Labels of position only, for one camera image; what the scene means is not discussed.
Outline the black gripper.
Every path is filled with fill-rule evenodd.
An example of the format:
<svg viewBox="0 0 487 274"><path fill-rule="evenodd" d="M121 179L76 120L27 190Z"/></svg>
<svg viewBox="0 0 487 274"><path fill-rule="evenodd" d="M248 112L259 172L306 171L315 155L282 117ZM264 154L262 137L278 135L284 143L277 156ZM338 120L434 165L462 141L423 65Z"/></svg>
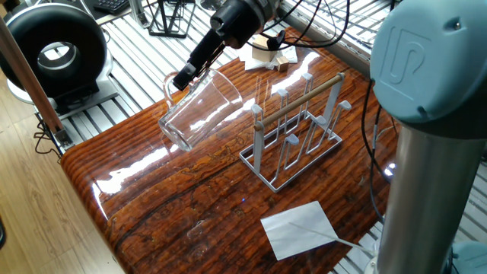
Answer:
<svg viewBox="0 0 487 274"><path fill-rule="evenodd" d="M173 84L183 91L208 70L225 46L241 48L267 22L267 1L227 0L211 16L211 29L191 52Z"/></svg>

